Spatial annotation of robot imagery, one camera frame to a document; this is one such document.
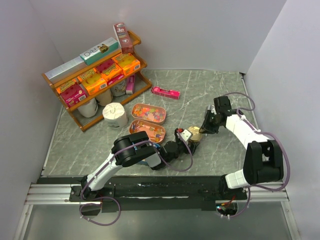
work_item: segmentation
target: paper towel roll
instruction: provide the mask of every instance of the paper towel roll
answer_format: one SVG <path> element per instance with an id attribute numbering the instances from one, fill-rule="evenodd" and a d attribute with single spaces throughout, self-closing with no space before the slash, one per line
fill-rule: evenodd
<path id="1" fill-rule="evenodd" d="M 124 127 L 128 123 L 125 108 L 118 102 L 112 102 L 102 111 L 104 120 L 113 128 Z"/>
<path id="2" fill-rule="evenodd" d="M 86 104 L 78 107 L 79 112 L 86 118 L 90 118 L 97 113 L 98 104 L 95 98 L 92 98 Z"/>
<path id="3" fill-rule="evenodd" d="M 95 97 L 95 99 L 97 100 L 100 106 L 106 106 L 107 104 L 111 103 L 112 94 L 110 92 L 110 89 L 108 89 L 104 93 L 99 94 L 98 96 Z"/>
<path id="4" fill-rule="evenodd" d="M 111 87 L 111 93 L 113 96 L 118 97 L 126 94 L 127 81 L 123 80 L 117 85 Z"/>

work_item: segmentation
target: marble countertop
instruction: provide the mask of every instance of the marble countertop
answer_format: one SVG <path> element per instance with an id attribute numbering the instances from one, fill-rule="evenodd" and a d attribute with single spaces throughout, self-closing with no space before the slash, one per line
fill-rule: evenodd
<path id="1" fill-rule="evenodd" d="M 93 172 L 105 161 L 115 139 L 129 134 L 133 121 L 130 112 L 134 104 L 145 103 L 165 108 L 167 117 L 162 125 L 166 130 L 166 141 L 174 140 L 176 128 L 200 127 L 207 105 L 214 98 L 229 92 L 245 93 L 245 87 L 238 72 L 211 70 L 144 70 L 154 86 L 180 91 L 180 99 L 175 100 L 152 94 L 149 90 L 127 103 L 124 108 L 128 124 L 123 128 L 108 127 L 105 121 L 82 132 L 68 113 L 63 110 L 44 167 L 44 176 L 79 176 Z M 249 107 L 242 95 L 229 96 L 232 107 Z M 246 117 L 254 123 L 251 112 Z M 145 165 L 133 165 L 121 169 L 122 176 L 221 176 L 243 167 L 245 148 L 228 130 L 221 127 L 218 134 L 203 136 L 193 156 L 193 166 L 186 172 L 170 168 L 153 171 Z M 190 164 L 190 156 L 181 155 L 171 162 L 175 168 L 185 169 Z"/>

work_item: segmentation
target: green box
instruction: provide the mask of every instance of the green box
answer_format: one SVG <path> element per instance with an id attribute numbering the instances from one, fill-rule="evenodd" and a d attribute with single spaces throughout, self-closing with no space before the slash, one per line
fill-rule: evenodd
<path id="1" fill-rule="evenodd" d="M 80 54 L 80 57 L 87 64 L 93 64 L 94 62 L 102 59 L 103 57 L 109 55 L 113 51 L 119 48 L 119 43 L 113 37 L 108 38 L 107 40 L 101 42 L 97 46 L 90 48 L 84 53 Z"/>

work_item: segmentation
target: wooden shelf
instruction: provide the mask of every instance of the wooden shelf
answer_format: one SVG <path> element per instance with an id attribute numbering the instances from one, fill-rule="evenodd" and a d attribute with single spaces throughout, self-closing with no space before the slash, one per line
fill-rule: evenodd
<path id="1" fill-rule="evenodd" d="M 145 60 L 143 60 L 141 57 L 139 57 L 138 55 L 136 55 L 135 53 L 133 54 L 134 57 L 136 59 L 138 59 L 140 61 L 140 68 L 137 69 L 136 71 L 134 71 L 133 73 L 131 73 L 128 76 L 124 76 L 123 78 L 121 78 L 119 81 L 116 81 L 113 84 L 108 85 L 107 87 L 101 89 L 100 91 L 97 91 L 96 93 L 89 95 L 88 97 L 86 97 L 85 99 L 83 99 L 82 101 L 78 102 L 76 105 L 73 105 L 72 107 L 67 107 L 67 110 L 69 109 L 71 112 L 73 112 L 74 110 L 76 110 L 78 107 L 82 106 L 83 104 L 87 103 L 88 101 L 90 101 L 91 99 L 95 98 L 96 96 L 104 93 L 105 91 L 107 91 L 108 89 L 112 88 L 113 86 L 119 84 L 120 82 L 122 82 L 123 80 L 125 80 L 126 78 L 128 78 L 131 75 L 136 74 L 137 72 L 139 72 L 141 69 L 144 69 L 147 66 L 147 63 L 145 62 Z"/>
<path id="2" fill-rule="evenodd" d="M 152 83 L 149 81 L 149 79 L 147 79 L 140 71 L 137 72 L 137 75 L 139 76 L 139 78 L 144 81 L 146 83 L 146 86 L 144 86 L 142 89 L 140 89 L 139 91 L 135 92 L 134 94 L 131 94 L 129 97 L 127 97 L 126 99 L 124 99 L 122 102 L 120 102 L 122 105 L 127 104 L 128 102 L 130 102 L 132 99 L 136 98 L 137 96 L 139 96 L 141 93 L 147 91 L 149 88 L 152 87 Z M 93 125 L 95 125 L 96 123 L 100 122 L 101 120 L 104 119 L 104 116 L 102 114 L 100 114 L 99 116 L 97 116 L 94 120 L 92 120 L 91 122 L 87 123 L 86 125 L 84 125 L 82 127 L 82 131 L 86 131 L 87 129 L 91 128 Z"/>
<path id="3" fill-rule="evenodd" d="M 131 38 L 132 41 L 132 45 L 138 45 L 141 44 L 141 39 L 138 35 L 136 35 L 134 32 L 132 31 L 128 31 L 129 36 Z M 133 55 L 135 56 L 135 58 L 137 58 L 140 61 L 140 68 L 137 69 L 136 71 L 134 71 L 132 74 L 128 75 L 128 76 L 124 76 L 122 79 L 120 79 L 119 81 L 101 89 L 100 91 L 96 92 L 93 95 L 89 95 L 87 98 L 85 98 L 84 100 L 78 102 L 76 105 L 72 106 L 72 107 L 68 107 L 65 103 L 65 101 L 63 100 L 63 98 L 59 95 L 59 93 L 57 92 L 58 87 L 60 87 L 61 85 L 65 84 L 66 82 L 76 78 L 77 76 L 85 73 L 86 71 L 102 64 L 104 61 L 113 58 L 114 56 L 118 55 L 121 53 L 121 50 L 118 49 L 117 51 L 114 51 L 112 53 L 110 53 L 109 55 L 101 58 L 100 60 L 94 62 L 93 64 L 86 66 L 84 68 L 82 68 L 81 70 L 67 76 L 66 78 L 58 81 L 57 83 L 53 84 L 52 82 L 50 82 L 50 80 L 48 79 L 48 77 L 42 73 L 42 77 L 44 78 L 44 80 L 48 83 L 48 85 L 50 86 L 51 90 L 54 92 L 54 94 L 57 96 L 57 98 L 60 100 L 60 102 L 62 103 L 62 105 L 64 106 L 64 108 L 67 110 L 67 112 L 69 113 L 69 115 L 72 117 L 72 119 L 75 121 L 75 123 L 79 126 L 79 128 L 85 132 L 87 129 L 89 129 L 90 127 L 92 127 L 93 125 L 95 125 L 96 123 L 98 123 L 99 121 L 101 121 L 102 119 L 104 119 L 104 117 L 102 115 L 97 116 L 95 119 L 93 119 L 92 121 L 90 121 L 89 123 L 85 124 L 84 126 L 81 125 L 81 123 L 79 122 L 79 120 L 75 117 L 73 111 L 75 111 L 78 107 L 82 106 L 83 104 L 87 103 L 88 101 L 90 101 L 91 99 L 95 98 L 96 96 L 98 96 L 99 94 L 104 93 L 105 91 L 107 91 L 108 89 L 112 88 L 113 86 L 115 86 L 116 84 L 120 83 L 121 81 L 124 81 L 126 78 L 128 78 L 129 76 L 133 75 L 133 74 L 137 74 L 139 76 L 139 78 L 145 82 L 146 86 L 143 87 L 142 89 L 138 90 L 137 92 L 135 92 L 134 94 L 129 95 L 126 99 L 124 99 L 121 104 L 125 105 L 126 103 L 130 102 L 132 99 L 136 98 L 137 96 L 139 96 L 140 94 L 142 94 L 143 92 L 145 92 L 146 90 L 148 90 L 149 88 L 152 87 L 152 83 L 150 82 L 149 79 L 147 79 L 142 73 L 141 73 L 141 69 L 144 69 L 145 67 L 147 67 L 147 63 L 145 60 L 143 60 L 136 52 L 133 53 Z"/>
<path id="4" fill-rule="evenodd" d="M 140 37 L 138 37 L 138 36 L 137 36 L 134 32 L 132 32 L 132 31 L 128 31 L 128 33 L 129 33 L 129 36 L 130 36 L 130 38 L 131 38 L 131 41 L 132 41 L 132 45 L 133 45 L 133 46 L 138 45 L 138 44 L 141 44 L 141 39 L 140 39 Z M 90 64 L 90 65 L 82 68 L 81 70 L 79 70 L 79 71 L 77 71 L 77 72 L 75 72 L 75 73 L 67 76 L 66 78 L 58 81 L 57 83 L 54 83 L 54 84 L 51 83 L 50 87 L 56 89 L 56 88 L 60 87 L 61 85 L 69 82 L 70 80 L 72 80 L 72 79 L 76 78 L 77 76 L 85 73 L 86 71 L 88 71 L 88 70 L 90 70 L 90 69 L 93 69 L 94 67 L 102 64 L 104 61 L 106 61 L 106 60 L 108 60 L 108 59 L 110 59 L 110 58 L 113 58 L 114 56 L 116 56 L 116 55 L 118 55 L 118 54 L 120 54 L 120 53 L 121 53 L 121 49 L 118 49 L 118 50 L 116 50 L 116 51 L 113 51 L 113 52 L 110 53 L 109 55 L 107 55 L 107 56 L 99 59 L 98 61 L 95 61 L 94 63 L 92 63 L 92 64 Z"/>

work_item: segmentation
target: colorful candy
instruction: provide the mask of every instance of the colorful candy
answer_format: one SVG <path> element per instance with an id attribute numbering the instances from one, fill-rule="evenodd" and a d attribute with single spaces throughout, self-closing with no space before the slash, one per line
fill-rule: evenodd
<path id="1" fill-rule="evenodd" d="M 142 118 L 147 121 L 157 122 L 157 123 L 162 122 L 166 117 L 166 114 L 164 112 L 159 112 L 159 110 L 156 108 L 149 108 L 149 107 L 142 107 L 142 106 L 137 106 L 134 109 L 133 114 L 136 117 Z"/>

